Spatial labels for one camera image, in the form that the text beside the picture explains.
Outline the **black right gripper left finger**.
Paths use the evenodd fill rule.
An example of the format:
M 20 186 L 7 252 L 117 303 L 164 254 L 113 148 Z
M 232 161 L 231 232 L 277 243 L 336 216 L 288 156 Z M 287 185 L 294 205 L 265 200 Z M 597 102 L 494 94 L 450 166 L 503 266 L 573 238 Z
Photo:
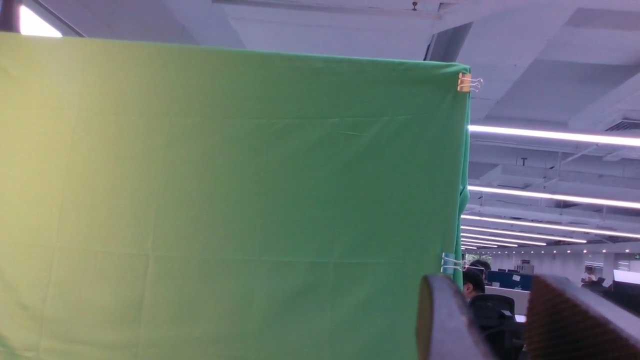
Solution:
M 424 275 L 416 315 L 419 360 L 494 360 L 460 289 L 443 275 Z

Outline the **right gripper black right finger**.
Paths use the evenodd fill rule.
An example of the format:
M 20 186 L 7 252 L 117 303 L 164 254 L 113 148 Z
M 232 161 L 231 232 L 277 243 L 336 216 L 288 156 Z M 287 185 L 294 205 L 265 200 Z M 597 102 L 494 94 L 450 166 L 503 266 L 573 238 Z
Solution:
M 565 277 L 536 275 L 523 339 L 530 360 L 637 360 L 639 315 Z

